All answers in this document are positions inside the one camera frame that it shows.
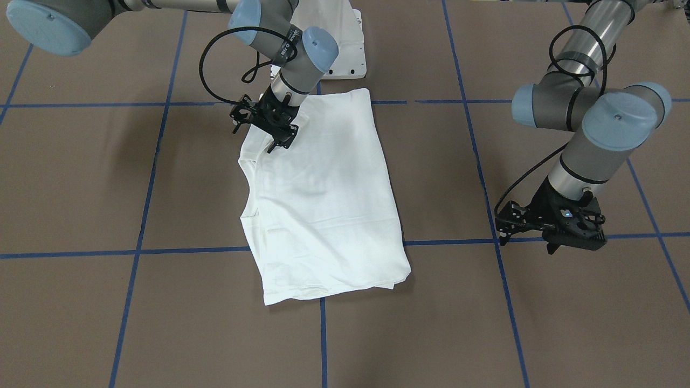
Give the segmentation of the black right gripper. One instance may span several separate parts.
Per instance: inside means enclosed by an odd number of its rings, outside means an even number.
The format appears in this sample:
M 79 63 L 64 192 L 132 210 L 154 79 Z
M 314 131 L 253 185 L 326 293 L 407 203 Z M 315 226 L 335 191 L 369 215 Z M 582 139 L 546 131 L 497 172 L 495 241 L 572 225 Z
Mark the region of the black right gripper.
M 298 115 L 298 106 L 290 105 L 290 96 L 279 100 L 272 89 L 266 89 L 257 106 L 257 126 L 271 133 L 273 142 L 266 152 L 271 153 L 276 147 L 290 148 L 298 134 L 292 128 L 292 121 Z

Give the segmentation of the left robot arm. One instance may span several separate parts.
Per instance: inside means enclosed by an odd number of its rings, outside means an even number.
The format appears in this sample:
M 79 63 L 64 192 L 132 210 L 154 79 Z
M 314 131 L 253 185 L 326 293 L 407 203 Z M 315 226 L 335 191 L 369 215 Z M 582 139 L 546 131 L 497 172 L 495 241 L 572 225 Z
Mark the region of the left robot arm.
M 562 51 L 554 54 L 550 47 L 542 80 L 516 91 L 511 103 L 515 122 L 569 131 L 572 138 L 552 153 L 558 160 L 527 206 L 498 201 L 500 245 L 528 231 L 542 233 L 549 254 L 560 246 L 595 251 L 606 244 L 597 195 L 671 112 L 670 93 L 659 84 L 607 86 L 616 42 L 646 5 L 591 1 L 582 21 L 561 31 L 571 33 Z

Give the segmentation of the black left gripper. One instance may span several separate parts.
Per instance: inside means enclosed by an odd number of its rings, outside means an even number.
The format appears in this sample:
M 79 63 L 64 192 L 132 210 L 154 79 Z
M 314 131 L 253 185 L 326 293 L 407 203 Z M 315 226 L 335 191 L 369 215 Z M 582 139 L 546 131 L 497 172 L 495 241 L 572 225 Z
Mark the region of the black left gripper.
M 596 251 L 607 243 L 602 228 L 606 218 L 591 191 L 585 191 L 580 200 L 571 200 L 546 178 L 532 198 L 532 212 L 543 225 L 542 238 L 549 255 L 561 246 Z

